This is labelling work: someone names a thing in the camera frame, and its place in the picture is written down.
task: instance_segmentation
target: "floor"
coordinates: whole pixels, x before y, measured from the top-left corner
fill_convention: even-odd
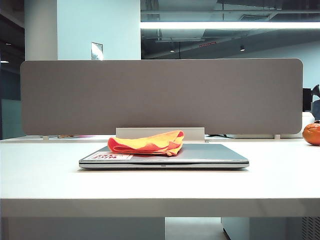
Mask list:
[[[227,240],[220,217],[166,217],[165,240]]]

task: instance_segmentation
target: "yellow and orange towel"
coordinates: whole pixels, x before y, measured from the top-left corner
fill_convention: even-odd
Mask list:
[[[115,154],[154,154],[170,157],[177,155],[184,136],[183,131],[176,130],[137,139],[110,137],[108,147]]]

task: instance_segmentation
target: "ceiling pipe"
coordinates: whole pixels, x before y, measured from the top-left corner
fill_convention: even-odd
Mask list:
[[[320,10],[141,10],[141,14],[320,14]]]

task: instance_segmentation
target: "orange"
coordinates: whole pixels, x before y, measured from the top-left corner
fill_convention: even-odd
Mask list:
[[[320,145],[320,123],[310,123],[305,126],[302,136],[304,140],[312,145]]]

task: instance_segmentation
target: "light fixture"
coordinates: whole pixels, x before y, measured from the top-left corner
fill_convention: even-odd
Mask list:
[[[320,22],[251,22],[251,21],[200,21],[200,22],[140,22],[141,29],[320,29]]]
[[[103,60],[103,45],[101,43],[91,42],[91,54],[94,55],[94,60]]]

